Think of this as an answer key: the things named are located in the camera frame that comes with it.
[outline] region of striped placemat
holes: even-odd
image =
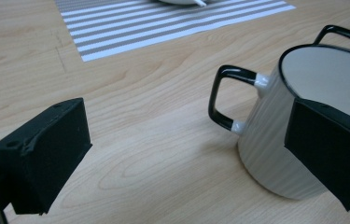
[[[55,0],[84,62],[293,9],[280,0]]]

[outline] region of wooden table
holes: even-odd
[[[238,157],[238,137],[207,115],[220,65],[269,74],[282,52],[325,25],[350,29],[349,0],[287,1],[296,9],[89,63],[53,0],[0,1],[0,139],[83,97],[93,142],[47,215],[17,216],[9,206],[8,221],[350,223],[330,192],[293,201],[261,187]],[[256,97],[226,80],[217,107],[245,119]]]

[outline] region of wood grain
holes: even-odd
[[[47,215],[8,207],[10,223],[350,223],[329,192],[292,201],[261,187],[238,158],[237,136],[207,116],[220,65],[269,74],[325,25],[350,29],[350,1],[287,1],[296,9],[89,63],[54,1],[0,1],[0,139],[84,97],[93,142]],[[245,119],[256,96],[227,81],[218,106]]]

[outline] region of mug rim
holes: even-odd
[[[344,49],[341,47],[337,47],[337,46],[332,46],[332,45],[325,45],[325,44],[305,44],[305,45],[298,45],[295,47],[292,47],[290,49],[287,49],[281,56],[279,59],[279,64],[278,64],[278,70],[279,70],[279,76],[281,78],[281,80],[283,81],[283,83],[285,84],[286,88],[290,91],[290,93],[295,97],[295,98],[300,98],[302,99],[302,97],[300,97],[294,90],[293,88],[289,85],[289,83],[287,82],[285,76],[284,76],[284,72],[283,72],[283,60],[286,58],[286,56],[288,56],[288,54],[294,50],[297,49],[306,49],[306,48],[324,48],[324,49],[336,49],[339,51],[344,51],[347,53],[350,53],[350,49]]]

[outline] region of white plate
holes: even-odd
[[[160,0],[165,3],[178,4],[178,5],[191,5],[198,4],[201,7],[206,7],[206,0]]]

